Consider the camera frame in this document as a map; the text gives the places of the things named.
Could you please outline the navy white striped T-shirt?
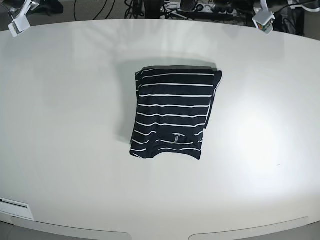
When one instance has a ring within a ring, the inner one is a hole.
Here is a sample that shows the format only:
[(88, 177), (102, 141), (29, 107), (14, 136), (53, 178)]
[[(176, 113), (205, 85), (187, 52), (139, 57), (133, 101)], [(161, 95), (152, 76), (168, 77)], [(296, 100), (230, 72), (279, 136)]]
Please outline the navy white striped T-shirt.
[(136, 114), (130, 155), (202, 155), (223, 72), (207, 66), (149, 66), (135, 74)]

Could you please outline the grey power strip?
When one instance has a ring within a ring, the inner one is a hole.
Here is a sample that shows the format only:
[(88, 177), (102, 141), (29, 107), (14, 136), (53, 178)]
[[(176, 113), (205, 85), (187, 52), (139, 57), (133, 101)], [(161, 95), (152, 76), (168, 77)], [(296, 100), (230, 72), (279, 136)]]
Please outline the grey power strip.
[(234, 17), (238, 12), (230, 5), (216, 6), (215, 4), (196, 2), (195, 7), (191, 11), (183, 11), (180, 2), (164, 3), (164, 9), (172, 14), (179, 14), (182, 16), (200, 15), (200, 16), (218, 16), (218, 17)]

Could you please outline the white label plate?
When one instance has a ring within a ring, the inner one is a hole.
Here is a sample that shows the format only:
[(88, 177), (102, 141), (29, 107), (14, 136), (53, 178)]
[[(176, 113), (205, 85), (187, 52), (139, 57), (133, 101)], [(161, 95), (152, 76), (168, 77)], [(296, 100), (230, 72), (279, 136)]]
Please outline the white label plate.
[(30, 206), (27, 203), (0, 198), (0, 212), (12, 217), (34, 221)]

